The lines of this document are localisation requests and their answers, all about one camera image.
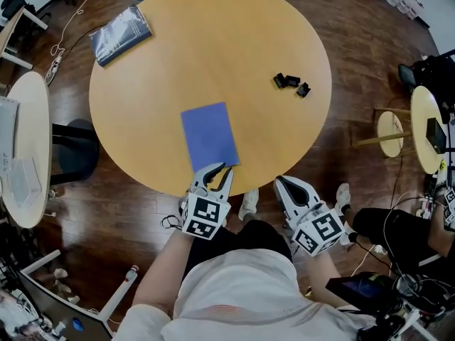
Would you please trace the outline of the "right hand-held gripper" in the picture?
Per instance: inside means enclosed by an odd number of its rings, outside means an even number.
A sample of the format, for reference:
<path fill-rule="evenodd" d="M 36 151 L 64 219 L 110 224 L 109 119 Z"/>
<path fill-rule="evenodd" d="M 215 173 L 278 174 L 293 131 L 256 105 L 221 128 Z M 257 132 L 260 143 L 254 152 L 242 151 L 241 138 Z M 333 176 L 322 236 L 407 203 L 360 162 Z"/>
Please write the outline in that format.
<path fill-rule="evenodd" d="M 297 177 L 279 175 L 274 179 L 274 191 L 284 210 L 291 242 L 309 256 L 326 251 L 345 233 L 336 210 L 319 201 L 319 195 L 309 183 Z"/>

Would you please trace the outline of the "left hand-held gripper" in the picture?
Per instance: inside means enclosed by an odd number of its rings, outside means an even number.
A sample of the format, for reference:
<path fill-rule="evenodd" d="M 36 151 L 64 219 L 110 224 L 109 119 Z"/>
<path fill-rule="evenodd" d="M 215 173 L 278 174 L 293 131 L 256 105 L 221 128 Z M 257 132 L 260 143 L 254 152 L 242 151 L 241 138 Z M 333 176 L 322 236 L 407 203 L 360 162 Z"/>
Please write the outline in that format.
<path fill-rule="evenodd" d="M 225 166 L 225 162 L 213 163 L 201 168 L 193 176 L 187 194 L 179 201 L 182 232 L 211 240 L 223 226 L 231 208 L 228 198 L 233 169 L 226 170 L 216 190 L 209 190 L 208 184 Z"/>

